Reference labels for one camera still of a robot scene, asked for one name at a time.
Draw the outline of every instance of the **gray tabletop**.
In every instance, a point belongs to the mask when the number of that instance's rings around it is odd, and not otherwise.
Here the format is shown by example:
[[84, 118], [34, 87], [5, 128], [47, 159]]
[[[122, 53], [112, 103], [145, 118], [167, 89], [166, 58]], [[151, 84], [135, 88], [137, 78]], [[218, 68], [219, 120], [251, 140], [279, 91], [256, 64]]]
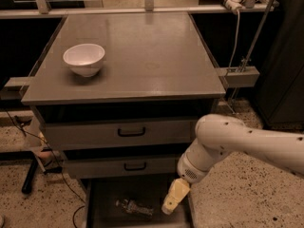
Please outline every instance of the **gray tabletop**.
[[[91, 77], [63, 61], [68, 48], [105, 50]], [[24, 105], [219, 98], [225, 90], [186, 12], [69, 15], [22, 99]]]

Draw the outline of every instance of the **black cable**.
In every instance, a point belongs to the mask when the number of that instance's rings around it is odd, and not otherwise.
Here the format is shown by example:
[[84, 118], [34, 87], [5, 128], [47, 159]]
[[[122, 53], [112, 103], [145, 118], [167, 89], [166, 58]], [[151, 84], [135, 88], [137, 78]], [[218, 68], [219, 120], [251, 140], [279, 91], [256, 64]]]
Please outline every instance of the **black cable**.
[[[3, 108], [3, 109], [4, 109], [4, 111], [8, 114], [8, 116], [9, 116], [11, 122], [13, 123], [13, 125], [14, 125], [15, 127], [17, 127], [20, 131], [22, 131], [22, 132], [24, 132], [24, 133], [27, 133], [27, 134], [29, 134], [30, 136], [33, 136], [33, 137], [38, 138], [39, 140], [43, 141], [43, 142], [47, 145], [47, 148], [51, 151], [52, 155], [54, 156], [54, 159], [56, 160], [58, 167], [61, 167], [61, 168], [62, 168], [61, 164], [59, 163], [59, 161], [58, 161], [56, 155], [54, 154], [53, 150], [52, 150], [51, 147], [49, 146], [48, 142], [47, 142], [46, 140], [44, 140], [43, 138], [41, 138], [41, 137], [39, 137], [39, 136], [37, 136], [37, 135], [35, 135], [35, 134], [29, 133], [29, 132], [27, 132], [25, 129], [22, 129], [21, 127], [19, 127], [19, 126], [15, 123], [15, 121], [13, 120], [13, 118], [11, 117], [11, 115], [9, 114], [9, 112], [8, 112], [5, 108]], [[69, 190], [70, 190], [71, 192], [73, 192], [73, 193], [78, 197], [79, 200], [81, 200], [83, 203], [85, 203], [85, 201], [84, 201], [84, 200], [83, 200], [83, 199], [82, 199], [82, 198], [81, 198], [81, 197], [80, 197], [80, 196], [79, 196], [79, 195], [78, 195], [70, 186], [69, 186], [69, 184], [67, 183], [67, 180], [66, 180], [66, 178], [65, 178], [65, 176], [64, 176], [64, 174], [63, 174], [63, 171], [61, 171], [60, 173], [61, 173], [61, 175], [62, 175], [62, 177], [63, 177], [64, 182], [66, 183], [66, 186], [69, 188]]]
[[75, 228], [77, 228], [77, 225], [76, 225], [76, 223], [75, 223], [75, 216], [76, 216], [77, 212], [80, 211], [82, 208], [85, 208], [85, 206], [79, 207], [79, 208], [78, 208], [77, 210], [75, 210], [75, 212], [74, 212], [74, 215], [73, 215], [73, 225], [74, 225]]

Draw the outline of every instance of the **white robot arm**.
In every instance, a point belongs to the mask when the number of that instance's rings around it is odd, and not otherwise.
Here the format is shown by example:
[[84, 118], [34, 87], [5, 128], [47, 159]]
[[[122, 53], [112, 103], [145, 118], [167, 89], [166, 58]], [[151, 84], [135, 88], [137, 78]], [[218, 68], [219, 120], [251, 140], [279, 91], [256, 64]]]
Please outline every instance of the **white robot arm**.
[[206, 115], [196, 125], [196, 138], [180, 157], [180, 179], [172, 182], [162, 210], [170, 215], [217, 162], [238, 151], [304, 178], [304, 135], [253, 129], [242, 120]]

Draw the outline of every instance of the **drawer handle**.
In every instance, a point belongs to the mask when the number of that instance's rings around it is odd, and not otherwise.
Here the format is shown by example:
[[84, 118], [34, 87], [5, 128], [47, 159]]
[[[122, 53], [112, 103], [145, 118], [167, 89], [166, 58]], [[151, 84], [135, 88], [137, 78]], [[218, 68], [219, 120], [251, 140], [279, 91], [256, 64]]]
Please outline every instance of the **drawer handle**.
[[123, 133], [123, 131], [120, 128], [118, 128], [117, 134], [120, 137], [139, 137], [145, 134], [145, 127], [143, 127], [142, 131], [138, 133]]
[[146, 162], [143, 164], [143, 167], [130, 168], [127, 167], [126, 163], [124, 164], [123, 167], [125, 171], [143, 171], [146, 168]]

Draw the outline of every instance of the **floor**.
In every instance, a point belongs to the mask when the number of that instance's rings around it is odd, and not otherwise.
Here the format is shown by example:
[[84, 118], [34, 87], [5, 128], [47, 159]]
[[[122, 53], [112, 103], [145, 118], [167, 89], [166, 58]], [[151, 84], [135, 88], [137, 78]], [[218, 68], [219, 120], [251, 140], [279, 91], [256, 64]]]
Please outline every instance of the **floor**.
[[[224, 102], [218, 114], [242, 119], [248, 126], [263, 123], [246, 99], [237, 99], [236, 114]], [[11, 116], [26, 118], [30, 111], [10, 110]], [[0, 152], [22, 151], [27, 146], [23, 133], [0, 112]], [[73, 214], [83, 202], [67, 187], [61, 174], [43, 174], [38, 168], [32, 192], [21, 188], [30, 161], [0, 161], [0, 214], [6, 228], [74, 227]], [[86, 197], [76, 180], [64, 174], [66, 182], [82, 198]], [[233, 153], [218, 163], [200, 183], [194, 184], [191, 201], [198, 228], [223, 227], [304, 227], [304, 180], [241, 153]], [[75, 216], [81, 227], [84, 209]]]

